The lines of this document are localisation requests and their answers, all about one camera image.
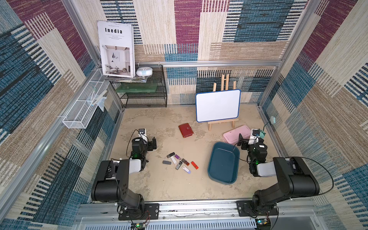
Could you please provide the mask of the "teal plastic storage box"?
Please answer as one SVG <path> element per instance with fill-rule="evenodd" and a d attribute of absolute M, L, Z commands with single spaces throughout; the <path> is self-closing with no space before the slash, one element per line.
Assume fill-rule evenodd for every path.
<path fill-rule="evenodd" d="M 215 143 L 208 165 L 209 178 L 224 185 L 235 183 L 239 161 L 240 151 L 237 147 L 224 142 Z"/>

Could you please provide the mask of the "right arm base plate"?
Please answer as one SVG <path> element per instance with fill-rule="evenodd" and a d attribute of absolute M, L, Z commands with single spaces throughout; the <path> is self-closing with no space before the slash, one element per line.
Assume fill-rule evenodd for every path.
<path fill-rule="evenodd" d="M 275 205 L 256 206 L 251 200 L 238 200 L 236 206 L 240 217 L 257 218 L 278 215 L 278 207 Z"/>

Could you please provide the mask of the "black silver swivel usb drive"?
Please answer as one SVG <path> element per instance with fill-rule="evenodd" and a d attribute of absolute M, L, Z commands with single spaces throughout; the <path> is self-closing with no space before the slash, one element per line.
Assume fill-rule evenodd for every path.
<path fill-rule="evenodd" d="M 176 165 L 176 170 L 179 170 L 180 169 L 180 167 L 183 165 L 183 162 L 182 161 L 180 161 L 177 165 Z"/>

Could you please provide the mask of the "white lilac usb drive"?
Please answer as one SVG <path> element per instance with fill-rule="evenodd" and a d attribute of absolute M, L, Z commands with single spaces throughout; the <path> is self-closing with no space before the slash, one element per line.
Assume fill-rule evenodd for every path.
<path fill-rule="evenodd" d="M 185 167 L 185 166 L 183 166 L 182 167 L 188 174 L 191 174 L 191 171 L 187 168 L 187 167 Z"/>

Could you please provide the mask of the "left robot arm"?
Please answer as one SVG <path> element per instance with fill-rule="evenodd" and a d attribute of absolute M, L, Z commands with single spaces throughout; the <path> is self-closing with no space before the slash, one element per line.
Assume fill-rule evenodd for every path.
<path fill-rule="evenodd" d="M 147 153 L 157 149 L 156 139 L 149 140 L 146 129 L 137 130 L 138 136 L 131 139 L 132 152 L 124 160 L 106 160 L 100 163 L 92 190 L 92 201 L 114 203 L 119 220 L 134 223 L 141 220 L 147 224 L 158 219 L 159 204 L 146 204 L 143 195 L 128 187 L 129 176 L 145 169 Z"/>

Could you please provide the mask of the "black translucent usb drive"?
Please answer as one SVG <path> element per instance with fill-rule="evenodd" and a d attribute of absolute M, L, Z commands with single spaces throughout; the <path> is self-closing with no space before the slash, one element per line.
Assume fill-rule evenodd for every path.
<path fill-rule="evenodd" d="M 170 153 L 170 154 L 168 154 L 167 155 L 167 158 L 171 158 L 172 156 L 174 156 L 175 155 L 175 153 L 174 152 L 172 152 L 172 153 Z"/>

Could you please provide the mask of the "dark red swivel usb drive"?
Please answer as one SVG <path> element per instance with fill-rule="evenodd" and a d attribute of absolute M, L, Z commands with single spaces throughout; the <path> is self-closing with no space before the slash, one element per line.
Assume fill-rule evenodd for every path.
<path fill-rule="evenodd" d="M 185 159 L 182 159 L 182 162 L 185 164 L 185 165 L 187 165 L 187 166 L 189 166 L 190 164 L 189 164 L 189 162 L 187 161 L 187 160 L 185 160 Z"/>

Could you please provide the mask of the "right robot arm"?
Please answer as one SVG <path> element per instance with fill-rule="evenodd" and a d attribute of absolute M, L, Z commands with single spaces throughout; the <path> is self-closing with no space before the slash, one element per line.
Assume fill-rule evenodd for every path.
<path fill-rule="evenodd" d="M 238 201 L 239 216 L 256 218 L 260 215 L 278 213 L 279 202 L 300 197 L 323 195 L 320 185 L 305 163 L 304 157 L 274 157 L 266 161 L 267 145 L 261 138 L 261 130 L 253 130 L 248 139 L 240 134 L 237 146 L 247 150 L 246 162 L 254 177 L 277 178 L 273 186 L 257 190 L 251 200 Z"/>

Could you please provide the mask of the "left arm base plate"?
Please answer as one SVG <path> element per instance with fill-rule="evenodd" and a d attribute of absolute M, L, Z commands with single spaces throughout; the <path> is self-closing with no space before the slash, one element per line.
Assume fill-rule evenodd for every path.
<path fill-rule="evenodd" d="M 160 205 L 158 203 L 145 203 L 140 209 L 129 209 L 125 206 L 117 206 L 119 220 L 152 220 L 158 219 Z"/>

